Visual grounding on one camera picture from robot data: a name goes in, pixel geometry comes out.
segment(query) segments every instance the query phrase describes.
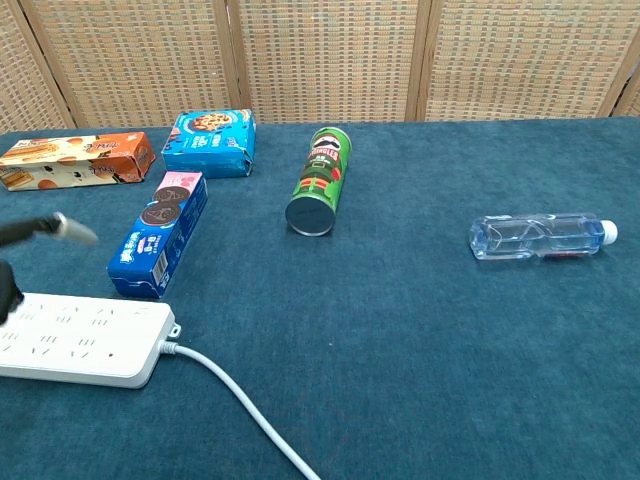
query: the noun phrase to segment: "white power strip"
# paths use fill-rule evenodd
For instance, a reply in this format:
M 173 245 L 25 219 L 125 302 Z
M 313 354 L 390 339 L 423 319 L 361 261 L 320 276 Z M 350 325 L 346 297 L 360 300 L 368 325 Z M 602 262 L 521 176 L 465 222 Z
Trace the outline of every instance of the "white power strip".
M 0 326 L 0 376 L 140 388 L 180 334 L 165 303 L 24 295 Z

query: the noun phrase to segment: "pringles can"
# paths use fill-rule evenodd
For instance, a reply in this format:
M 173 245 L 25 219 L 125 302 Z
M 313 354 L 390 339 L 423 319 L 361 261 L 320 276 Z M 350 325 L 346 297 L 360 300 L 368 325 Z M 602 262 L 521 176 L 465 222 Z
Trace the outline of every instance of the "pringles can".
M 296 232 L 320 236 L 331 230 L 350 156 L 351 140 L 339 128 L 324 127 L 313 135 L 307 163 L 285 210 Z

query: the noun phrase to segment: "white power cord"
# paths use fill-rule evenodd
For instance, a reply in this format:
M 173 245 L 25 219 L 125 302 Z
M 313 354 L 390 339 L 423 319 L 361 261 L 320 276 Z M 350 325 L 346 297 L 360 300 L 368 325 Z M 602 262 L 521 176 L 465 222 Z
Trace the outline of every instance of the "white power cord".
M 298 455 L 293 448 L 289 446 L 287 442 L 276 432 L 276 430 L 271 426 L 271 424 L 267 421 L 266 418 L 260 413 L 260 411 L 256 408 L 253 402 L 249 399 L 246 393 L 242 391 L 240 386 L 233 381 L 233 379 L 227 375 L 227 373 L 222 370 L 218 365 L 216 365 L 213 361 L 209 360 L 207 357 L 202 355 L 201 353 L 196 352 L 195 350 L 191 350 L 187 347 L 182 347 L 175 342 L 162 342 L 160 345 L 160 353 L 168 353 L 175 355 L 176 353 L 185 355 L 193 360 L 200 362 L 202 365 L 211 370 L 222 382 L 229 387 L 229 389 L 233 392 L 233 394 L 238 397 L 240 403 L 247 409 L 249 414 L 253 417 L 253 419 L 260 425 L 260 428 L 264 430 L 271 441 L 276 444 L 276 446 L 284 453 L 289 460 L 300 470 L 300 472 L 309 480 L 320 480 L 320 477 L 306 464 L 300 455 Z

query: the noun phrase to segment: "snack box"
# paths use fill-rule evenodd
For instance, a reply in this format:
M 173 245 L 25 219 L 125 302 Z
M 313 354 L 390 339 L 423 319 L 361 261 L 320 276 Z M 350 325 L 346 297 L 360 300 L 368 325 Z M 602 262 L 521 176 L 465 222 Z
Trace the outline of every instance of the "snack box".
M 154 160 L 143 132 L 20 140 L 0 180 L 11 191 L 141 182 Z
M 207 203 L 201 173 L 167 172 L 107 272 L 125 297 L 161 298 Z
M 251 110 L 181 113 L 162 149 L 167 170 L 202 172 L 206 178 L 251 174 L 256 122 Z

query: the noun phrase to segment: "blue oreo box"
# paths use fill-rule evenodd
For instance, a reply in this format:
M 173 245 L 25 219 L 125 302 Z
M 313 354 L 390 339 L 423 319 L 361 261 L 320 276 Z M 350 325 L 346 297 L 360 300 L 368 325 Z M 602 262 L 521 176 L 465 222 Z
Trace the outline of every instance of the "blue oreo box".
M 118 293 L 162 297 L 206 203 L 201 173 L 165 174 L 107 267 Z
M 251 110 L 181 113 L 162 149 L 167 170 L 205 178 L 247 177 L 253 168 L 256 122 Z

